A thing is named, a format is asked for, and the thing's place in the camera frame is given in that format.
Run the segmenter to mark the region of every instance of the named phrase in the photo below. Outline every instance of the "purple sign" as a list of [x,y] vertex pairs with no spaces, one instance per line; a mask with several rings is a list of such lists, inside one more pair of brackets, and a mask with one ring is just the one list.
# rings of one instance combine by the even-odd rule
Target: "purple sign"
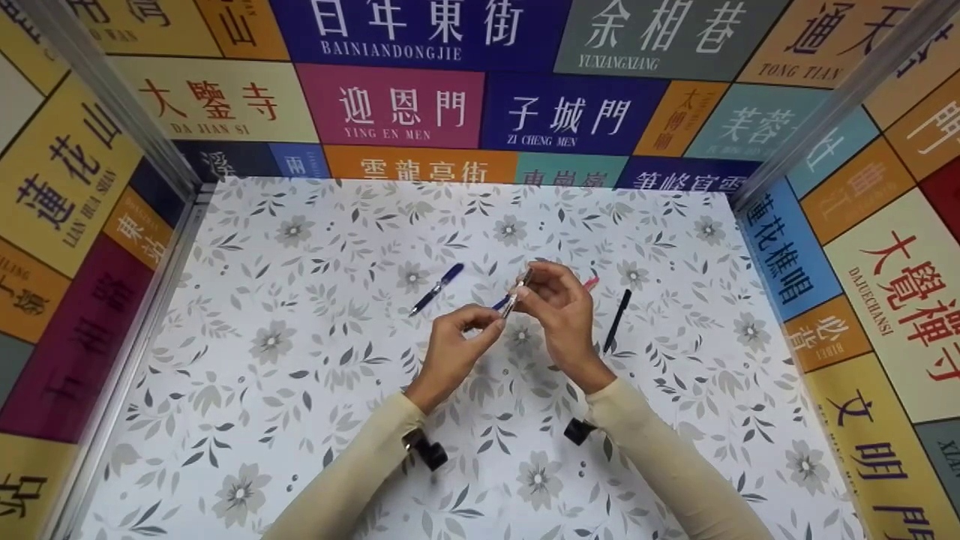
[[97,236],[0,411],[0,431],[80,440],[153,275]]
[[570,0],[273,0],[294,62],[553,69]]
[[481,147],[628,156],[668,83],[488,73]]
[[616,187],[733,193],[759,166],[759,161],[633,156]]

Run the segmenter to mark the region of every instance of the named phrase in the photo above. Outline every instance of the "teal sign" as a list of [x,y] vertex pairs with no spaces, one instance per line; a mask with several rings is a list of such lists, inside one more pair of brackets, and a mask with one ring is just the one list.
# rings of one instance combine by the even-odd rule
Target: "teal sign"
[[803,197],[820,184],[833,171],[840,168],[876,134],[874,121],[867,116],[863,107],[857,107],[843,122],[826,132],[820,142],[806,155],[806,159],[797,164],[789,173],[790,185]]

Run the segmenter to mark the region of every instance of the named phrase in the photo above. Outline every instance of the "forearm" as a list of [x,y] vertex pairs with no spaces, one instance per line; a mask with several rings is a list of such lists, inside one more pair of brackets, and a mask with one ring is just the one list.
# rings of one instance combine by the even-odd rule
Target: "forearm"
[[347,448],[276,518],[263,540],[340,540],[373,494],[403,461],[403,435],[423,413],[401,394],[378,407]]
[[633,461],[690,540],[771,538],[733,486],[624,380],[587,395],[588,419]]

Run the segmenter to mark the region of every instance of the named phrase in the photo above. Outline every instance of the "white floral paper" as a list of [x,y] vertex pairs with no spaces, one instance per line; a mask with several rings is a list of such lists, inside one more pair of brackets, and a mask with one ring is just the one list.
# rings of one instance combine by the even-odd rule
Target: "white floral paper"
[[[599,276],[598,344],[634,291],[605,360],[775,537],[862,537],[723,196],[248,178],[219,186],[84,538],[256,538],[418,372],[431,320],[494,304],[533,257]],[[512,315],[428,420],[449,462],[405,462],[355,537],[684,537],[602,433],[564,438],[584,399],[550,366]]]

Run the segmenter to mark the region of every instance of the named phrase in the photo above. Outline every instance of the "orange sign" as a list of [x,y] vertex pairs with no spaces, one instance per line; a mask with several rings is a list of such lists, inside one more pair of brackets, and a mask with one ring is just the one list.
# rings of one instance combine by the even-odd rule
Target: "orange sign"
[[960,72],[886,132],[917,181],[960,155]]
[[136,191],[128,187],[113,208],[104,233],[151,270],[156,270],[173,230]]
[[879,137],[800,202],[821,245],[915,184],[890,144]]
[[864,101],[864,105],[881,130],[903,116],[960,68],[954,33],[960,32],[960,12],[928,37],[882,85]]
[[805,373],[870,351],[870,341],[844,295],[790,319],[783,327]]
[[739,83],[835,88],[917,0],[796,0],[756,50]]
[[694,81],[670,83],[634,155],[681,157],[728,86],[727,83]]
[[805,378],[868,536],[960,538],[957,514],[876,355]]
[[516,152],[324,146],[330,175],[366,180],[512,184]]
[[37,343],[70,281],[0,239],[0,331]]
[[290,60],[268,0],[200,0],[197,5],[227,58]]

